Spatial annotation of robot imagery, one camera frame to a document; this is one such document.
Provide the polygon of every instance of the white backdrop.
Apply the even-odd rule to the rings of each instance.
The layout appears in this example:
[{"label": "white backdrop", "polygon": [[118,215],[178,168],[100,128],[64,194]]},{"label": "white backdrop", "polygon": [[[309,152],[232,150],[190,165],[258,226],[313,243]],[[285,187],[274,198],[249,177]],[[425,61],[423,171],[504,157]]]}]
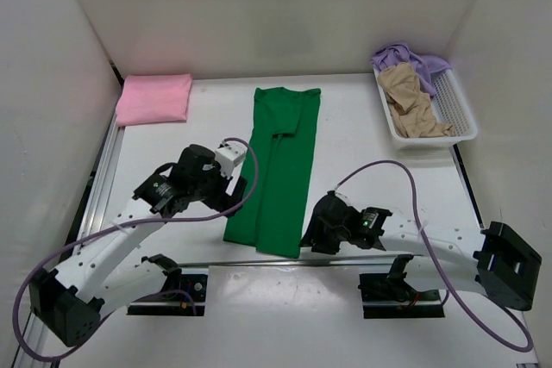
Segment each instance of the white backdrop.
[{"label": "white backdrop", "polygon": [[[119,86],[76,0],[0,0],[0,366],[19,284],[65,241]],[[28,306],[22,307],[22,323]]]},{"label": "white backdrop", "polygon": [[552,366],[552,0],[478,0],[449,57],[479,120],[461,146],[486,223],[501,219],[543,256],[526,314]]},{"label": "white backdrop", "polygon": [[79,0],[122,75],[352,73],[389,41],[443,53],[473,0]]}]

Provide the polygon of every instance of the robotic arm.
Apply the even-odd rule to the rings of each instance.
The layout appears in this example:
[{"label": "robotic arm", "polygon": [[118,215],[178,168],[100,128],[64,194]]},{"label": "robotic arm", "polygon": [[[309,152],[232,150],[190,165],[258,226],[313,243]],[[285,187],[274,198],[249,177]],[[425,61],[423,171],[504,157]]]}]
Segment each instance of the robotic arm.
[{"label": "robotic arm", "polygon": [[[218,212],[235,206],[243,197],[246,180],[240,177],[231,195],[226,190],[245,153],[227,141],[215,152],[198,145],[187,147],[178,163],[162,165],[135,190],[114,224],[170,218],[192,202]],[[168,175],[162,174],[169,169]],[[165,224],[157,221],[122,228],[82,247],[51,271],[41,269],[29,286],[34,313],[66,346],[78,346],[121,306],[177,288],[180,269],[163,255],[142,258],[130,269],[119,268],[143,240]]]},{"label": "robotic arm", "polygon": [[[503,307],[531,309],[542,260],[509,226],[493,221],[479,232],[430,224],[424,232],[457,290],[480,293]],[[361,249],[428,253],[414,221],[386,209],[358,211],[346,197],[330,191],[315,206],[300,246],[336,254],[343,241]],[[360,288],[396,302],[445,289],[433,263],[412,254],[399,255],[384,278],[365,278]]]}]

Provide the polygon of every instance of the white plastic basket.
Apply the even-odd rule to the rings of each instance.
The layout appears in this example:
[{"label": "white plastic basket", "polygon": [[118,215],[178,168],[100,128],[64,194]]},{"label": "white plastic basket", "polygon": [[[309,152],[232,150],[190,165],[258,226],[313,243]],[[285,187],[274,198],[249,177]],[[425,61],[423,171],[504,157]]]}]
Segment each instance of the white plastic basket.
[{"label": "white plastic basket", "polygon": [[[377,83],[380,73],[375,68],[373,69],[373,73]],[[448,122],[455,126],[455,136],[453,137],[404,138],[398,135],[387,106],[386,94],[380,84],[378,84],[379,96],[386,113],[392,143],[397,149],[451,147],[460,141],[472,140],[477,136],[478,131],[474,116],[467,105],[464,93],[458,85],[452,70],[448,69],[441,72],[441,74],[433,79],[433,86],[437,90],[437,95],[431,99],[433,114],[438,121]]]}]

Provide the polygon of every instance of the white panel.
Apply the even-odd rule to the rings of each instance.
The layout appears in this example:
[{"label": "white panel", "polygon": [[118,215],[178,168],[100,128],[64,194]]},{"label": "white panel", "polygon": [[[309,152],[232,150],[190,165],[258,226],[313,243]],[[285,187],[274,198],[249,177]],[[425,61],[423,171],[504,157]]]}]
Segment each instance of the white panel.
[{"label": "white panel", "polygon": [[366,72],[383,44],[442,53],[472,0],[79,0],[123,75]]},{"label": "white panel", "polygon": [[0,7],[0,366],[9,366],[16,290],[64,241],[118,87],[76,0]]},{"label": "white panel", "polygon": [[[61,366],[78,368],[467,368],[536,362],[491,339],[454,300],[446,317],[364,320],[359,273],[340,268],[210,268],[204,317],[113,316]],[[463,295],[492,329],[522,344],[483,296]],[[46,351],[65,348],[50,334]]]},{"label": "white panel", "polygon": [[[116,176],[103,225],[124,208],[134,189],[154,170],[178,160],[182,150],[197,143],[216,148],[227,136],[245,140],[253,128],[255,87],[285,86],[291,90],[321,88],[309,195],[304,230],[312,209],[351,171],[370,161],[405,162],[417,180],[422,220],[445,228],[479,231],[472,204],[462,187],[448,149],[433,153],[399,153],[392,148],[384,111],[373,74],[306,77],[201,80],[190,94],[188,122],[141,125],[125,129]],[[357,208],[376,206],[412,218],[411,191],[406,175],[394,165],[381,165],[360,173],[341,187]],[[184,215],[211,215],[202,203],[193,203]],[[226,219],[202,223],[170,223],[152,234],[123,263],[140,263],[142,256],[163,253],[178,263],[216,263],[281,259],[257,253],[250,246],[223,242]],[[383,253],[342,244],[341,257]],[[302,249],[302,259],[328,258]]]},{"label": "white panel", "polygon": [[488,223],[502,217],[543,256],[536,350],[552,366],[552,0],[478,0],[449,54],[480,126],[461,146]]}]

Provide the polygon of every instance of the tan cloth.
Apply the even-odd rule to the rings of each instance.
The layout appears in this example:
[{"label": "tan cloth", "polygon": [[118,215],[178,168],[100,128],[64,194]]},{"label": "tan cloth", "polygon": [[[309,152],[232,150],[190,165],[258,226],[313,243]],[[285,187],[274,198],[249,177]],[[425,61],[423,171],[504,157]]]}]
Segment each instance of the tan cloth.
[{"label": "tan cloth", "polygon": [[385,69],[378,83],[386,93],[387,105],[397,134],[405,138],[451,137],[454,127],[438,122],[431,110],[430,94],[420,90],[420,78],[410,64]]}]

